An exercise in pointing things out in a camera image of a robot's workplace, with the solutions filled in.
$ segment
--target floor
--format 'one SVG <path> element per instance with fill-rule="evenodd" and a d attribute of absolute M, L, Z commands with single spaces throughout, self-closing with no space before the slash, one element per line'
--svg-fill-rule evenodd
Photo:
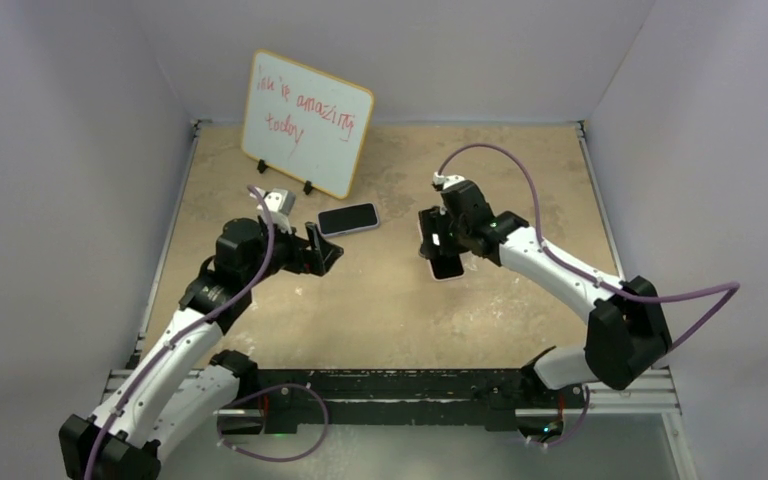
<path fill-rule="evenodd" d="M 594 268 L 617 271 L 572 125 L 374 126 L 345 200 L 318 191 L 304 196 L 294 179 L 259 174 L 240 140 L 239 125 L 201 132 L 144 352 L 213 254 L 225 222 L 255 217 L 247 184 L 296 192 L 290 216 L 296 227 L 322 210 L 366 201 L 378 207 L 382 223 L 335 240 L 346 253 L 325 277 L 281 272 L 259 285 L 254 303 L 210 354 L 236 349 L 262 368 L 481 368 L 521 366 L 551 345 L 582 344 L 584 323 L 527 278 L 466 255 L 464 277 L 437 282 L 419 258 L 417 212 L 440 204 L 431 174 L 473 142 L 503 146 L 525 163 L 549 240 Z M 446 173 L 475 181 L 495 212 L 533 220 L 528 185 L 501 154 L 469 150 Z"/>

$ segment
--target smartphone screen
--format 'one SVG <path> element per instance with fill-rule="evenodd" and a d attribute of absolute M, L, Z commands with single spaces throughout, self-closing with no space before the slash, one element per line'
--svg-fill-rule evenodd
<path fill-rule="evenodd" d="M 460 255 L 455 257 L 438 257 L 434 260 L 429 260 L 428 263 L 431 264 L 431 275 L 434 276 L 435 280 L 449 280 L 464 274 Z"/>
<path fill-rule="evenodd" d="M 378 211 L 371 203 L 319 213 L 319 231 L 322 232 L 323 237 L 370 230 L 378 224 Z"/>

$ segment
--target robotic arm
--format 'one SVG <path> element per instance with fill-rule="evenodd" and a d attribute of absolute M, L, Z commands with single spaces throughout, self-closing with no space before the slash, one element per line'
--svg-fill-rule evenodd
<path fill-rule="evenodd" d="M 327 242 L 311 222 L 305 224 L 307 239 L 295 235 L 289 222 L 295 201 L 292 192 L 257 192 L 274 226 L 271 257 L 261 281 L 280 270 L 317 276 L 328 273 L 343 249 Z M 193 365 L 252 303 L 249 290 L 213 320 L 199 321 L 242 293 L 266 260 L 268 227 L 262 219 L 262 205 L 258 211 L 258 220 L 239 218 L 225 224 L 216 241 L 216 254 L 201 265 L 163 335 L 125 383 L 89 417 L 72 415 L 63 424 L 60 445 L 69 478 L 88 478 L 94 443 L 98 446 L 89 478 L 157 478 L 169 453 L 193 429 L 215 410 L 258 390 L 257 364 L 239 352 L 225 351 L 211 359 L 195 382 L 179 391 Z"/>
<path fill-rule="evenodd" d="M 421 256 L 431 260 L 472 252 L 533 280 L 587 324 L 583 348 L 552 347 L 523 367 L 531 393 L 592 381 L 623 390 L 669 351 L 672 339 L 660 305 L 631 302 L 603 288 L 613 285 L 634 295 L 657 296 L 647 280 L 623 282 L 548 241 L 541 244 L 528 221 L 508 211 L 494 214 L 478 186 L 464 177 L 435 173 L 432 185 L 443 206 L 419 212 Z M 568 265 L 592 272 L 596 282 L 560 266 L 544 251 L 547 247 Z"/>

